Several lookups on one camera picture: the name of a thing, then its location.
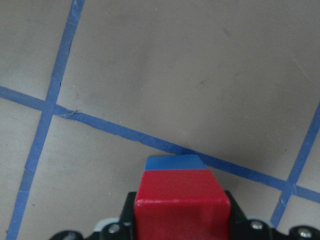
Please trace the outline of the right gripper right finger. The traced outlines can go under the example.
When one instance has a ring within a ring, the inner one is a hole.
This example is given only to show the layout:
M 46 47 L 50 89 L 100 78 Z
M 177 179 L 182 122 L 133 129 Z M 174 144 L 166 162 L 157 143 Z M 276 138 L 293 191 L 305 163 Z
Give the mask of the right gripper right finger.
M 248 233 L 248 219 L 231 192 L 225 190 L 224 193 L 230 201 L 229 240 L 245 240 Z

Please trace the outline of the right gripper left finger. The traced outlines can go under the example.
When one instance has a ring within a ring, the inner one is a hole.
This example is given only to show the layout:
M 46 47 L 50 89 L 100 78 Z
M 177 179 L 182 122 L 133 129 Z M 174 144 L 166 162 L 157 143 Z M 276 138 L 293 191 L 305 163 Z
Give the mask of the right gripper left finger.
M 136 192 L 129 192 L 126 196 L 124 206 L 122 208 L 119 223 L 121 228 L 126 233 L 127 240 L 135 240 L 136 239 L 136 223 L 135 223 L 135 213 L 134 213 L 134 205 L 136 199 Z

